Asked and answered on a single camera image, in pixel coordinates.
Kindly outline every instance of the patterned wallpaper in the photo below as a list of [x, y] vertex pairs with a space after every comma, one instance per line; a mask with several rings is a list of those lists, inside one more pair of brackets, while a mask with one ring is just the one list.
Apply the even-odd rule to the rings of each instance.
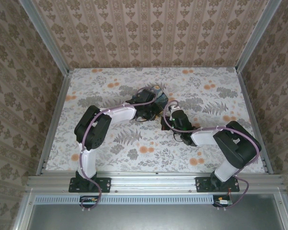
[[242, 71], [275, 173], [288, 191], [288, 0], [276, 14]]
[[35, 174], [63, 76], [17, 0], [0, 0], [0, 230]]
[[235, 66], [267, 0], [33, 0], [70, 68]]

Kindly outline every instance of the robotic arm base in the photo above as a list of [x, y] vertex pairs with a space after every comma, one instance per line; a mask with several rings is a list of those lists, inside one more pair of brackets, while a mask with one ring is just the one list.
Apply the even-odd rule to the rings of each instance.
[[[111, 178], [97, 177], [97, 173], [90, 178], [99, 184], [103, 193], [109, 193], [111, 188]], [[83, 178], [78, 171], [76, 171], [76, 176], [71, 178], [69, 187], [69, 193], [98, 193], [98, 188], [87, 179]]]
[[227, 193], [228, 188], [230, 188], [231, 192], [240, 191], [237, 179], [231, 177], [226, 182], [222, 182], [215, 176], [214, 172], [211, 173], [210, 177], [196, 177], [195, 182], [198, 193]]

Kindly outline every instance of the floral tablecloth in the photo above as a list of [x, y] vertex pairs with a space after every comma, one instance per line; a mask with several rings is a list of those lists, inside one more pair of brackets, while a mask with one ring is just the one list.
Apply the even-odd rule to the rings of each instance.
[[[234, 68], [75, 69], [46, 170], [76, 170], [79, 148], [74, 128], [90, 105], [107, 108], [131, 98], [137, 89], [159, 85], [195, 126], [238, 121], [253, 133]], [[212, 172], [225, 159], [218, 146], [186, 146], [161, 131], [160, 118], [110, 126], [98, 148], [98, 171]], [[244, 169], [263, 173], [262, 161]]]

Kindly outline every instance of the black mounting plate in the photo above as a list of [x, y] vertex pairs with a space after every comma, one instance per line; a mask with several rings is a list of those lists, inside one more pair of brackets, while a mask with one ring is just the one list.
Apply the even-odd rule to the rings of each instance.
[[210, 177], [196, 177], [195, 178], [196, 190], [198, 193], [209, 193], [209, 192], [228, 192], [230, 188], [231, 192], [239, 192], [240, 187], [238, 180], [234, 177], [231, 177], [228, 181], [223, 183], [223, 185], [216, 190], [215, 187], [211, 184]]
[[[69, 183], [68, 192], [69, 193], [98, 193], [98, 188], [94, 186], [91, 191], [87, 189], [81, 189], [78, 185], [79, 180], [76, 177], [71, 178]], [[111, 188], [111, 178], [109, 177], [97, 177], [95, 182], [99, 184], [101, 191], [103, 193], [109, 193]]]

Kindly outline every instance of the aluminum frame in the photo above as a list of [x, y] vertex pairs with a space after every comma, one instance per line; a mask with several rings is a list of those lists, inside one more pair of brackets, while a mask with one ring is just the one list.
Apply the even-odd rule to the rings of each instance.
[[[69, 180], [73, 172], [46, 173], [41, 176], [29, 177], [26, 195], [23, 198], [14, 230], [26, 230], [34, 207], [35, 197], [38, 195], [97, 195], [97, 193], [69, 193]], [[197, 193], [195, 178], [209, 176], [208, 173], [148, 173], [148, 172], [100, 172], [98, 177], [111, 177], [111, 192], [107, 196], [195, 196], [195, 195], [220, 195], [224, 193]], [[267, 173], [241, 173], [241, 178], [249, 184], [247, 194], [273, 194], [285, 230], [288, 230], [288, 196], [281, 175]], [[241, 194], [245, 184], [240, 183]]]
[[261, 150], [261, 153], [260, 153], [261, 160], [263, 161], [263, 163], [265, 163], [267, 172], [269, 174], [273, 174], [274, 172], [273, 172], [273, 169], [272, 169], [272, 165], [271, 165], [271, 163], [269, 161], [269, 158], [268, 158], [268, 155], [267, 155], [267, 151], [266, 151], [266, 148], [265, 148], [265, 145], [264, 145], [264, 142], [263, 142], [260, 130], [259, 130], [259, 126], [258, 126], [257, 120], [255, 118], [255, 113], [254, 113], [253, 107], [251, 106], [251, 102], [250, 102], [250, 99], [249, 99], [249, 96], [248, 96], [248, 93], [247, 93], [247, 89], [246, 89], [242, 74], [240, 72], [238, 72], [238, 79], [239, 79], [239, 83], [240, 83], [240, 86], [241, 86], [242, 94], [243, 94], [243, 97], [244, 97], [246, 109], [247, 109], [248, 114], [249, 114], [249, 119], [250, 119], [250, 122], [251, 122], [252, 127], [253, 127], [255, 138], [259, 141], [259, 143], [261, 144], [261, 147], [262, 147], [262, 150]]
[[[80, 205], [82, 195], [36, 195], [34, 205]], [[101, 205], [212, 205], [213, 195], [108, 195], [104, 194]]]
[[260, 41], [265, 29], [267, 28], [269, 22], [272, 20], [278, 6], [280, 5], [281, 0], [270, 0], [268, 1], [258, 23], [256, 24], [254, 31], [252, 32], [250, 38], [247, 41], [247, 44], [236, 63], [238, 72], [242, 72], [245, 67], [248, 59], [250, 58], [252, 52], [254, 51], [256, 45]]
[[66, 77], [68, 75], [68, 64], [66, 63], [64, 57], [61, 55], [59, 47], [56, 45], [56, 42], [53, 40], [49, 30], [45, 26], [41, 16], [38, 13], [38, 10], [34, 6], [33, 1], [20, 0], [20, 3], [28, 14], [34, 27], [38, 31], [40, 37], [42, 38], [44, 44], [52, 55], [58, 68], [62, 72], [63, 76]]
[[68, 76], [66, 78], [63, 78], [62, 81], [62, 85], [61, 85], [61, 90], [58, 96], [58, 100], [55, 106], [55, 110], [54, 110], [54, 114], [52, 117], [52, 121], [50, 123], [50, 127], [46, 136], [46, 140], [45, 140], [45, 144], [42, 150], [42, 154], [41, 154], [41, 158], [39, 161], [39, 165], [36, 171], [36, 175], [40, 175], [43, 169], [43, 165], [46, 161], [46, 158], [48, 158], [50, 151], [52, 149], [52, 145], [54, 142], [54, 138], [55, 138], [55, 134], [56, 134], [56, 130], [59, 124], [59, 120], [60, 120], [60, 116], [61, 116], [61, 112], [63, 109], [63, 105], [64, 105], [64, 101], [66, 98], [66, 94], [71, 82], [71, 78], [73, 75], [74, 70], [71, 70], [68, 73]]

